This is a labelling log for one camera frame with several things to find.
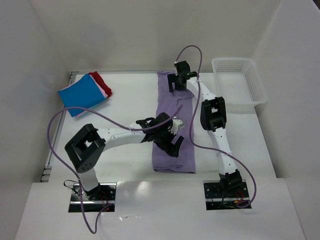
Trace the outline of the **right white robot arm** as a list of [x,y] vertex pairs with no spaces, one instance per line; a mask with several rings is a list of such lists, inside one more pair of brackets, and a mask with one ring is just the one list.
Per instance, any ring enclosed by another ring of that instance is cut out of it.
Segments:
[[235,160],[231,157],[231,149],[227,139],[226,104],[223,97],[212,93],[191,71],[186,61],[175,62],[176,72],[168,75],[169,91],[189,90],[198,98],[200,104],[200,124],[211,138],[219,164],[219,184],[224,197],[230,197],[241,187],[242,176]]

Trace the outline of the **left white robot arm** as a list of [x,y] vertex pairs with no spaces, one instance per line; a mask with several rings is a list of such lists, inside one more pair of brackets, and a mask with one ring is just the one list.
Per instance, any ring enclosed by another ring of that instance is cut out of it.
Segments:
[[71,138],[64,149],[82,183],[82,191],[94,201],[103,196],[95,165],[104,151],[128,144],[153,142],[167,155],[177,158],[184,137],[179,136],[175,143],[172,141],[183,127],[182,120],[170,119],[165,112],[157,117],[137,120],[126,128],[97,129],[89,123]]

